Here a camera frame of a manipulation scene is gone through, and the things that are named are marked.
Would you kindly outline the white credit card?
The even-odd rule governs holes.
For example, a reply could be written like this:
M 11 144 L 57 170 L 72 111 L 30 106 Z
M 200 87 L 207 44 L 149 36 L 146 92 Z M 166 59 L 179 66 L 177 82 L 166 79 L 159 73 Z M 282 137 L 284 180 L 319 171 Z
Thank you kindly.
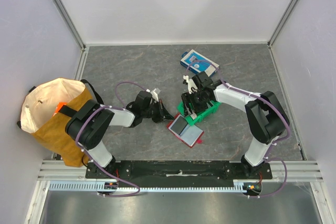
M 195 120 L 195 119 L 197 118 L 197 114 L 192 113 L 192 114 L 191 114 L 191 118 L 192 118 L 193 120 Z

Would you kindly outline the green plastic bin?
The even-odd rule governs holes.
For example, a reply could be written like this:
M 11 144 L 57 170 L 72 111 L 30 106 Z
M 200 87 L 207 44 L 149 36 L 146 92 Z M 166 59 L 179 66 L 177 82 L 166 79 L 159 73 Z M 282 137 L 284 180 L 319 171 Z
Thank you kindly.
M 188 116 L 184 115 L 184 103 L 183 102 L 181 102 L 177 106 L 177 110 L 182 116 L 184 116 L 187 123 L 192 126 L 195 123 L 203 121 L 210 114 L 216 113 L 220 104 L 221 104 L 220 102 L 210 101 L 210 105 L 207 104 L 208 108 L 206 110 L 194 113 L 196 117 L 193 117 L 192 115 L 188 115 Z

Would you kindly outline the red card holder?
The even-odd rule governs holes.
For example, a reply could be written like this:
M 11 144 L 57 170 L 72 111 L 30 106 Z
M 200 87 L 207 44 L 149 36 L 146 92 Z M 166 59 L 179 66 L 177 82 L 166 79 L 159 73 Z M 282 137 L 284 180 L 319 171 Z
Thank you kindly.
M 189 148 L 193 148 L 204 134 L 203 130 L 195 125 L 190 125 L 179 113 L 167 125 L 167 129 Z

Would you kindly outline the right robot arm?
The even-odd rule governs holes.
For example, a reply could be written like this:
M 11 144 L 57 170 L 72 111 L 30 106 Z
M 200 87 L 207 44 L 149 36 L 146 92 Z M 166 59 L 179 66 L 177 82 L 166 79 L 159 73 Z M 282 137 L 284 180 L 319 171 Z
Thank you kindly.
M 187 91 L 181 95 L 183 115 L 193 120 L 214 107 L 216 103 L 235 107 L 247 116 L 253 140 L 241 158 L 240 172 L 254 178 L 266 160 L 272 145 L 286 132 L 290 135 L 290 122 L 273 92 L 249 92 L 223 80 L 213 81 L 205 72 L 190 78 L 183 76 Z

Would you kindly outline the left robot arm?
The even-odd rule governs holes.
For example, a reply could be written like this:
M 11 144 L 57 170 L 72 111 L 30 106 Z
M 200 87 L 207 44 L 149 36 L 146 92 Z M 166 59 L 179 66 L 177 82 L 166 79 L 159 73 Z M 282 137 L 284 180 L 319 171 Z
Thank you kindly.
M 159 98 L 158 89 L 140 91 L 125 108 L 117 108 L 88 100 L 78 111 L 63 105 L 59 113 L 70 117 L 65 132 L 98 164 L 97 172 L 104 178 L 115 174 L 115 158 L 107 150 L 102 138 L 110 126 L 136 127 L 143 119 L 154 123 L 171 121 L 174 117 Z

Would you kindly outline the blue white product box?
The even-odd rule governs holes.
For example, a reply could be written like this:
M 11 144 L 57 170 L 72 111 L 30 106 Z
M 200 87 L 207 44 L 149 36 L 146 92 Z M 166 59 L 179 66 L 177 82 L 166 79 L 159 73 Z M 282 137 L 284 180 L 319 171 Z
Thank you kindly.
M 212 77 L 219 69 L 219 64 L 193 49 L 182 54 L 180 64 L 194 74 L 204 71 L 209 77 Z

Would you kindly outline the orange item in bag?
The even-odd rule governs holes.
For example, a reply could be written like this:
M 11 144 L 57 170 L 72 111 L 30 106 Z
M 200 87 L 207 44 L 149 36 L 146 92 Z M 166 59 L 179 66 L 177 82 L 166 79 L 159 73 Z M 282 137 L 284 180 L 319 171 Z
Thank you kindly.
M 61 113 L 64 115 L 67 115 L 67 102 L 59 102 L 56 106 L 56 109 L 53 113 L 53 116 L 55 116 L 57 113 Z

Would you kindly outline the brown paper tote bag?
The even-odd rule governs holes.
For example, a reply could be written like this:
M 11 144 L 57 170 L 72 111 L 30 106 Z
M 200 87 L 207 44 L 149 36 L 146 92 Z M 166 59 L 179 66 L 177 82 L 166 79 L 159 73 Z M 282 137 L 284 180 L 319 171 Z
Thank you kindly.
M 103 100 L 92 88 L 86 87 L 87 80 L 57 78 L 31 88 L 22 105 L 20 128 L 31 134 L 44 148 L 59 154 L 64 164 L 81 167 L 88 162 L 85 155 L 66 134 L 65 127 L 71 117 L 59 112 L 61 105 L 79 111 L 89 100 Z

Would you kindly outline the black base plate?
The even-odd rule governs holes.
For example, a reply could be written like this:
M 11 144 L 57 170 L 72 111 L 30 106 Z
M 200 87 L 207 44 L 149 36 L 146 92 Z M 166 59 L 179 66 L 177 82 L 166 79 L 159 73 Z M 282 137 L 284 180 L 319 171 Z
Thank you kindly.
M 125 180 L 153 176 L 223 177 L 224 179 L 272 179 L 271 167 L 262 163 L 249 170 L 241 162 L 231 161 L 116 161 L 108 165 L 106 172 Z

